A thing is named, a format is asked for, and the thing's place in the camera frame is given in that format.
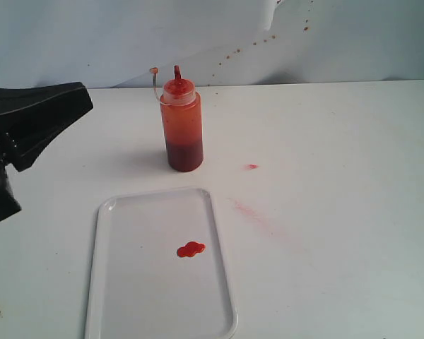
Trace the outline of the white rectangular tray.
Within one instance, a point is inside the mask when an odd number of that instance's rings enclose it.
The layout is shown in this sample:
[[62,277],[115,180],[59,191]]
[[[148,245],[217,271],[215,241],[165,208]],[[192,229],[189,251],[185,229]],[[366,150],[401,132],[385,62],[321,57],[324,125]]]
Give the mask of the white rectangular tray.
[[[178,257],[190,241],[206,249]],[[209,192],[115,196],[99,207],[87,338],[231,338],[237,324]]]

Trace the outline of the red sauce squeeze bottle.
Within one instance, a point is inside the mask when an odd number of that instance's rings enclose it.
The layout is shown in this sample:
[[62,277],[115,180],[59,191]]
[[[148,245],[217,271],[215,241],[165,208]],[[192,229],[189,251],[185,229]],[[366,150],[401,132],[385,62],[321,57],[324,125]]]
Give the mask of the red sauce squeeze bottle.
[[150,73],[160,104],[168,164],[178,172],[191,172],[204,161],[201,96],[194,82],[182,77],[178,65],[161,95],[156,87],[158,68],[151,68]]

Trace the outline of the white paper backdrop sheet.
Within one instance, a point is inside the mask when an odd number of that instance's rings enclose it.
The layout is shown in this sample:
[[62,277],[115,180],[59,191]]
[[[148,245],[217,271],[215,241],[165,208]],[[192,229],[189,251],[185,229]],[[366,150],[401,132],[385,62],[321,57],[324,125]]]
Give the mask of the white paper backdrop sheet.
[[276,1],[0,1],[0,88],[119,85],[268,30]]

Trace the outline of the red sauce blob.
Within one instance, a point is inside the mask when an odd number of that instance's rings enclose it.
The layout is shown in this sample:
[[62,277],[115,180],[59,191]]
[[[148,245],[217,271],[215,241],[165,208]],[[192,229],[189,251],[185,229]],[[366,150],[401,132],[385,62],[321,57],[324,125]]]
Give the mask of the red sauce blob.
[[177,250],[177,256],[180,258],[192,258],[197,254],[202,253],[206,249],[206,245],[200,242],[190,241]]

